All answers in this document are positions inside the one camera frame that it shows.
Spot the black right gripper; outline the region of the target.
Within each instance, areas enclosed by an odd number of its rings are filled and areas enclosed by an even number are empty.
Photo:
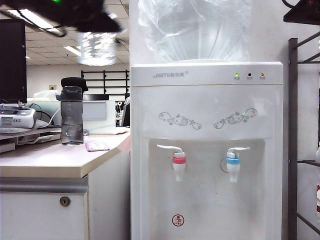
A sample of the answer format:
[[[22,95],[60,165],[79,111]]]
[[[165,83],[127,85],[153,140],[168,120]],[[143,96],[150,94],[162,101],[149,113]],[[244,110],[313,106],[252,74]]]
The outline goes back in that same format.
[[[288,23],[319,23],[320,0],[300,0],[300,7],[291,9],[283,16]]]

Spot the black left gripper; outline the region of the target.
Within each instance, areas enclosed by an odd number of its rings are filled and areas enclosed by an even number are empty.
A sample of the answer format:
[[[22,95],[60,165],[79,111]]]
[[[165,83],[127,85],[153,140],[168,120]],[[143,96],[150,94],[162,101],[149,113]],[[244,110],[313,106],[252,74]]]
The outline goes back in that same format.
[[[71,8],[71,26],[80,32],[122,32],[123,26],[104,12],[103,3],[103,0],[75,0]]]

